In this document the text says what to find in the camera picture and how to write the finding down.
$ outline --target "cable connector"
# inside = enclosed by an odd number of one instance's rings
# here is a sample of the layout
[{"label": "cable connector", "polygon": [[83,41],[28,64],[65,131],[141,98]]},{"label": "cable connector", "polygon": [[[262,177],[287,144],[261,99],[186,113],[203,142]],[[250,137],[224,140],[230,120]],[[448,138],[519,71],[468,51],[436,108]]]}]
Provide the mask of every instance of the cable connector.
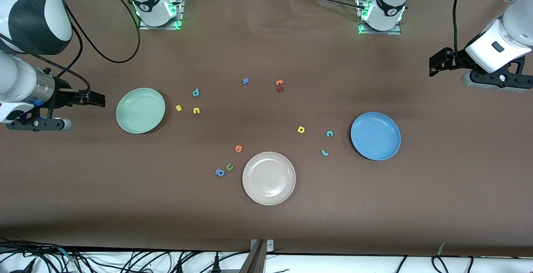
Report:
[{"label": "cable connector", "polygon": [[219,253],[215,255],[215,263],[213,264],[213,270],[211,270],[211,273],[221,273],[220,265],[219,265]]}]

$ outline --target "plate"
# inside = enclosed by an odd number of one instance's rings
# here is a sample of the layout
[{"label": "plate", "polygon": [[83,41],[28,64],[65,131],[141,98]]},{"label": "plate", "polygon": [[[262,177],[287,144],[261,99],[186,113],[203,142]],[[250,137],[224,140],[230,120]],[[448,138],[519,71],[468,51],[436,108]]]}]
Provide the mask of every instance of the plate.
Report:
[{"label": "plate", "polygon": [[165,100],[158,91],[139,88],[124,95],[117,106],[117,122],[128,133],[151,131],[165,115]]},{"label": "plate", "polygon": [[296,173],[285,156],[277,152],[261,152],[245,165],[242,185],[253,201],[262,205],[276,205],[293,192]]},{"label": "plate", "polygon": [[350,135],[356,150],[373,161],[389,159],[400,149],[400,129],[391,118],[379,112],[359,116]]}]

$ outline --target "brown table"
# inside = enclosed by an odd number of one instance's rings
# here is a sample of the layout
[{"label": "brown table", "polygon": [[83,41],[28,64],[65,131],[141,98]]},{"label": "brown table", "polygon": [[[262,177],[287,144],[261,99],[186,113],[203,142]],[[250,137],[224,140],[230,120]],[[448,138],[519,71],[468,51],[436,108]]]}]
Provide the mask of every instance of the brown table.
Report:
[{"label": "brown table", "polygon": [[[66,1],[104,53],[133,51],[118,1]],[[183,29],[141,31],[126,64],[85,42],[73,69],[108,105],[57,110],[73,121],[68,132],[0,129],[0,231],[63,245],[245,250],[274,238],[283,252],[430,255],[445,241],[444,254],[531,256],[533,97],[464,87],[460,70],[428,77],[428,58],[453,45],[452,2],[409,0],[403,35],[379,36],[358,34],[354,10],[329,2],[187,0]],[[459,46],[507,5],[460,0]],[[77,49],[74,39],[51,58],[68,64]],[[138,87],[160,91],[167,111],[156,130],[133,135],[115,108]],[[349,140],[370,111],[400,127],[387,161]],[[242,168],[262,151],[295,166],[280,205],[242,187]],[[215,176],[227,163],[235,170]]]}]

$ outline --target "blue plate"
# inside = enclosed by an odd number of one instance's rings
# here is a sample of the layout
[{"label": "blue plate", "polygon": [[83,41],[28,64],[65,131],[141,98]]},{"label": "blue plate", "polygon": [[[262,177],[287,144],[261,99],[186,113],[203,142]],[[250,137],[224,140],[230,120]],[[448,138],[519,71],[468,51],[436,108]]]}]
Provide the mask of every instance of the blue plate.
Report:
[{"label": "blue plate", "polygon": [[378,112],[357,117],[350,135],[357,151],[373,161],[389,159],[400,149],[400,129],[391,118]]}]

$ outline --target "white floor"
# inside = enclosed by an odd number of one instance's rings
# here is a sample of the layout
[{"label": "white floor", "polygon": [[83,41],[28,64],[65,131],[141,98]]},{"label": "white floor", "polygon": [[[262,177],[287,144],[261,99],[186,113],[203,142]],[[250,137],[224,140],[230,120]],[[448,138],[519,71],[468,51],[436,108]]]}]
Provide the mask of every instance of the white floor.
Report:
[{"label": "white floor", "polygon": [[[82,253],[98,262],[122,267],[130,259],[130,252],[87,252]],[[140,269],[155,256],[156,252],[140,261],[132,270]],[[175,265],[180,252],[172,252],[169,256],[162,256],[150,264],[147,268],[154,273],[167,273],[169,268]],[[220,253],[220,257],[231,252]],[[0,260],[8,254],[0,255]],[[200,273],[204,268],[213,263],[215,252],[204,252],[194,256],[183,266],[184,273]],[[228,258],[220,263],[221,269],[239,269],[244,263],[247,254],[240,254]],[[32,256],[23,257],[17,254],[0,263],[0,273],[9,273],[14,270],[22,270]],[[394,273],[402,256],[267,256],[265,273],[277,273],[288,269],[287,273]],[[469,258],[443,257],[449,273],[466,273]],[[445,273],[440,263],[437,267]],[[93,265],[97,273],[120,273],[120,269],[105,268]],[[72,262],[68,263],[68,271],[77,273],[78,269]],[[82,267],[83,273],[90,273],[88,268]],[[533,271],[533,260],[514,258],[475,258],[471,273],[529,273]],[[431,257],[410,256],[401,268],[401,273],[437,273],[431,264]],[[48,268],[42,260],[37,260],[32,273],[48,273]]]}]

